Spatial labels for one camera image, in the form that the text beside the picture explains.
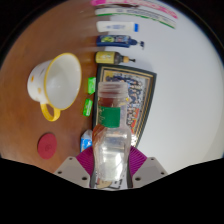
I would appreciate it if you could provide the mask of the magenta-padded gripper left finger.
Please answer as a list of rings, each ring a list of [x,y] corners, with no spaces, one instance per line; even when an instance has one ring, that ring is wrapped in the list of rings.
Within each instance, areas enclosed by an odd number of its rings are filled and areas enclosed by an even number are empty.
[[[88,147],[77,157],[67,157],[54,174],[78,186],[93,188],[95,168],[92,147]]]

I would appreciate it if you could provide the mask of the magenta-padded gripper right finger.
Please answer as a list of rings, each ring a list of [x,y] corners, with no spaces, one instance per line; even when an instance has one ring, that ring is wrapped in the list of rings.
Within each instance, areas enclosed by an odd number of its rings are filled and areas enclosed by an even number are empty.
[[[140,188],[167,176],[168,173],[155,157],[147,157],[131,147],[128,159],[128,187]]]

